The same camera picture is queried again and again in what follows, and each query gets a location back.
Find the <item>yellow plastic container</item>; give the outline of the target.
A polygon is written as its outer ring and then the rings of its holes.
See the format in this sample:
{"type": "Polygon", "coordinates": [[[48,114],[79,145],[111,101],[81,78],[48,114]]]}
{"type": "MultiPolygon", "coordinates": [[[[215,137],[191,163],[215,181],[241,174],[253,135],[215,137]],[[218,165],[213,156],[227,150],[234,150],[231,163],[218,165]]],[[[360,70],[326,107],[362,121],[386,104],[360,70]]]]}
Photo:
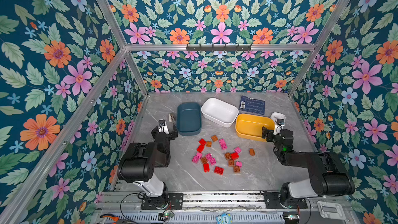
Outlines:
{"type": "Polygon", "coordinates": [[[236,119],[235,131],[240,138],[267,142],[266,138],[262,137],[263,128],[273,131],[274,127],[275,122],[268,117],[239,114],[236,119]]]}

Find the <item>pink double lego brick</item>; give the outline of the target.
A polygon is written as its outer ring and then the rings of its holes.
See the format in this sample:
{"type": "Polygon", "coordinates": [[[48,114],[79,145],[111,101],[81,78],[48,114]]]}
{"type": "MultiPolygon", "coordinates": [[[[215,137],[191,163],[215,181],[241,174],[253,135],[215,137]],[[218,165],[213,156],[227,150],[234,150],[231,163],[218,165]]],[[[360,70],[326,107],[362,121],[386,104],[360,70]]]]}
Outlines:
{"type": "Polygon", "coordinates": [[[224,139],[220,139],[218,142],[222,150],[226,150],[228,148],[224,139]]]}

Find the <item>white device on rail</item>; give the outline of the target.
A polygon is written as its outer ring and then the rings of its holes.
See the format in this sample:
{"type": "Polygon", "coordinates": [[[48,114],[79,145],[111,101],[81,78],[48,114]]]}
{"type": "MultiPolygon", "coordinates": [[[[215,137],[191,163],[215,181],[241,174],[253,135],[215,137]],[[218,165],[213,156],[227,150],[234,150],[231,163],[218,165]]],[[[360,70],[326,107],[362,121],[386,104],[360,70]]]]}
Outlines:
{"type": "Polygon", "coordinates": [[[319,214],[322,218],[345,220],[346,215],[341,204],[324,201],[317,202],[319,214]]]}

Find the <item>orange lego brick top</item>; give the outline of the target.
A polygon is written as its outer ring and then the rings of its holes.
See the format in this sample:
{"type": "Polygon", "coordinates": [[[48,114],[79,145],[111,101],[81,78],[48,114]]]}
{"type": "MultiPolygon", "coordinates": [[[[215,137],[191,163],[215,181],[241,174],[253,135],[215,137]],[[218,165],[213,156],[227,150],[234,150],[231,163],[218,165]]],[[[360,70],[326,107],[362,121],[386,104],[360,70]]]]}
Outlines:
{"type": "Polygon", "coordinates": [[[212,139],[213,142],[216,142],[216,141],[218,140],[218,137],[217,137],[216,135],[213,135],[213,136],[211,137],[211,139],[212,139]]]}

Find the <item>dark blue printed card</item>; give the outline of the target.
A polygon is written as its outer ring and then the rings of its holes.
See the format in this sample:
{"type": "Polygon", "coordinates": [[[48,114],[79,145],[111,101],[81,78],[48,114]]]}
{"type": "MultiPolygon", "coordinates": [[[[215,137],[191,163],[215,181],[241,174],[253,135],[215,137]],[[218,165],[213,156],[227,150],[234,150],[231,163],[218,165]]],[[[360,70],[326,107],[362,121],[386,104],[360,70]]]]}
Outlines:
{"type": "Polygon", "coordinates": [[[238,109],[252,114],[264,115],[265,101],[253,99],[243,95],[241,96],[238,109]]]}

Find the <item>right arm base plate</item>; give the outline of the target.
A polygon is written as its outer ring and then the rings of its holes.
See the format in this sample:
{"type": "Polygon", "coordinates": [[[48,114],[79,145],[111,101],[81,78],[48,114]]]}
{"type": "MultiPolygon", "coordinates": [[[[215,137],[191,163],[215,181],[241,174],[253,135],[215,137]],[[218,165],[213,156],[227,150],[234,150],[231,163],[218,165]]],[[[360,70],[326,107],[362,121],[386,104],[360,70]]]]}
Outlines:
{"type": "Polygon", "coordinates": [[[289,198],[289,195],[280,192],[260,191],[264,197],[267,209],[307,209],[308,205],[304,198],[289,198]]]}

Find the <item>white plastic container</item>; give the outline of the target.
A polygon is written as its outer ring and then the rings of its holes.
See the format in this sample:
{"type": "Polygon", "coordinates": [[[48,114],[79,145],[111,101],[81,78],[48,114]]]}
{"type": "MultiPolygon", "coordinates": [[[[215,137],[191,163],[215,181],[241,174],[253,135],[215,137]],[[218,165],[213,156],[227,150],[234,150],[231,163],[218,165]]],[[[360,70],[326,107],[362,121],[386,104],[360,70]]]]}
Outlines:
{"type": "Polygon", "coordinates": [[[206,100],[201,112],[206,119],[225,128],[229,128],[239,114],[237,107],[214,97],[206,100]]]}

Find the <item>large red lego brick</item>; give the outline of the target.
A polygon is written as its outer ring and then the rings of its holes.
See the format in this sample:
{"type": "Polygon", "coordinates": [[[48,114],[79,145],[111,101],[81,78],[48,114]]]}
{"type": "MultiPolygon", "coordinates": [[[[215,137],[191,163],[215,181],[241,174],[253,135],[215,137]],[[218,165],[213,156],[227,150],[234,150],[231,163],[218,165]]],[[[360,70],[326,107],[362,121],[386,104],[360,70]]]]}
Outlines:
{"type": "Polygon", "coordinates": [[[216,173],[216,174],[218,174],[218,175],[223,175],[223,173],[224,173],[224,168],[216,166],[216,167],[214,168],[214,173],[216,173]]]}

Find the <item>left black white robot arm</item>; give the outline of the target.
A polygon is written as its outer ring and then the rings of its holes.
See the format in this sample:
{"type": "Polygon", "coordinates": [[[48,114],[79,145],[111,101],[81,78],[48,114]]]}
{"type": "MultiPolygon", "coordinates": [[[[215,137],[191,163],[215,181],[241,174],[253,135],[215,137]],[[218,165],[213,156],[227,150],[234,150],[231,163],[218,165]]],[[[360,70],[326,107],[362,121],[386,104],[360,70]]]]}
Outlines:
{"type": "Polygon", "coordinates": [[[167,186],[155,175],[155,168],[167,168],[171,161],[171,141],[178,137],[176,124],[169,128],[159,120],[151,131],[153,142],[131,143],[117,170],[119,180],[135,184],[149,198],[168,199],[167,186]]]}

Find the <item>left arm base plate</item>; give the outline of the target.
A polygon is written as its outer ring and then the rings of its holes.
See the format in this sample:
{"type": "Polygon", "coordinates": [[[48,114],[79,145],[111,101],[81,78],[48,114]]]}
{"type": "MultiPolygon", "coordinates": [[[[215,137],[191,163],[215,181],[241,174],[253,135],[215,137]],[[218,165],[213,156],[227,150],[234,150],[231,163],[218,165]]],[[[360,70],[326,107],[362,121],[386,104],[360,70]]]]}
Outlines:
{"type": "Polygon", "coordinates": [[[168,193],[159,197],[147,197],[142,201],[142,210],[180,210],[183,205],[183,193],[168,193]]]}

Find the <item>pink lego brick cluster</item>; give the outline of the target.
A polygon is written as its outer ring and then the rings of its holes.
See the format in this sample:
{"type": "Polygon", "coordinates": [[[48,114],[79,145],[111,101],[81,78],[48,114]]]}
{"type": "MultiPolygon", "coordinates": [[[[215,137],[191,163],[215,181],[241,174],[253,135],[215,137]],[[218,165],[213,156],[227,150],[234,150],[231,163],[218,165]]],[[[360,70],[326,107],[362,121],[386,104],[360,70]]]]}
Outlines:
{"type": "Polygon", "coordinates": [[[215,158],[211,155],[211,153],[208,153],[208,154],[206,154],[205,155],[205,158],[207,159],[207,162],[210,164],[210,165],[215,165],[217,162],[216,162],[216,160],[215,160],[215,158]]]}

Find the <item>black hook rail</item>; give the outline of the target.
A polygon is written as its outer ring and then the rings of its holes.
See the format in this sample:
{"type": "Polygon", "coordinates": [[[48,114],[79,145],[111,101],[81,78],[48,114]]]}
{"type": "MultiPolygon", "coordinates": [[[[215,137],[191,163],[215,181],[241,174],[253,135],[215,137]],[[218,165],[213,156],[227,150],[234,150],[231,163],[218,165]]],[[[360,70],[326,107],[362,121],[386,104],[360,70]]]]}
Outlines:
{"type": "Polygon", "coordinates": [[[211,45],[186,45],[186,51],[203,51],[203,52],[213,52],[213,51],[226,51],[226,52],[236,52],[236,51],[250,51],[252,45],[231,45],[231,44],[211,44],[211,45]]]}

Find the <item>orange lego brick bottom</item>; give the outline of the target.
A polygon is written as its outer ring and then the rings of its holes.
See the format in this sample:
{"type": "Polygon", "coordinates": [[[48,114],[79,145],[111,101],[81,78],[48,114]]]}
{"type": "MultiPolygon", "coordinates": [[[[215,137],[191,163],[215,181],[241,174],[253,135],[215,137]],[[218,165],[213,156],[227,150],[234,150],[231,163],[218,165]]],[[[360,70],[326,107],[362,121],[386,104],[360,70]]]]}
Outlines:
{"type": "Polygon", "coordinates": [[[233,172],[234,173],[240,173],[240,167],[239,166],[234,166],[233,167],[233,172]]]}

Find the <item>teal plastic container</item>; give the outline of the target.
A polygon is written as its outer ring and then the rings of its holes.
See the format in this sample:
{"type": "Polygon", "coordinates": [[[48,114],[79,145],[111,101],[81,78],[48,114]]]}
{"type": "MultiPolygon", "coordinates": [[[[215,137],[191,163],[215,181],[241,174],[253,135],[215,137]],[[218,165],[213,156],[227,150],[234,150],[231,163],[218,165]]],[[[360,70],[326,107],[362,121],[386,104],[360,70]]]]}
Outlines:
{"type": "Polygon", "coordinates": [[[177,107],[177,130],[182,136],[198,135],[202,129],[201,107],[197,102],[181,103],[177,107]]]}

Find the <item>small white round dish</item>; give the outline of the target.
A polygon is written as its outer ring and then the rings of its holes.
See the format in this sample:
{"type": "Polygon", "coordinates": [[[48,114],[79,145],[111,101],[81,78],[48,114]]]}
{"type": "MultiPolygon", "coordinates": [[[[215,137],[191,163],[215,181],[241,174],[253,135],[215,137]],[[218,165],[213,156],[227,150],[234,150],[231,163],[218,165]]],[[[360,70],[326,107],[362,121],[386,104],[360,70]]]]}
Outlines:
{"type": "Polygon", "coordinates": [[[280,125],[283,127],[286,122],[286,116],[282,113],[274,112],[271,114],[271,120],[273,120],[276,125],[280,125]]]}

